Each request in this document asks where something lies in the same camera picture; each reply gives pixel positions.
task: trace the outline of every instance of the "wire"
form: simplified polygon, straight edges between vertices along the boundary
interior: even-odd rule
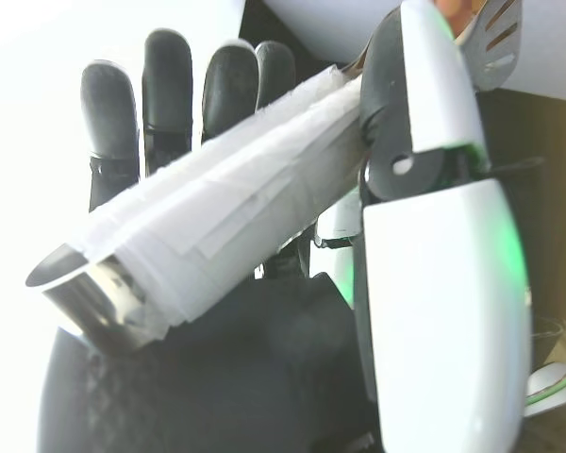
[[[550,385],[549,387],[545,387],[543,390],[530,395],[526,399],[526,406],[530,406],[531,404],[538,403],[539,401],[542,401],[543,399],[548,398],[552,394],[556,394],[557,392],[565,388],[566,388],[566,375],[564,375],[564,377],[555,384]]]

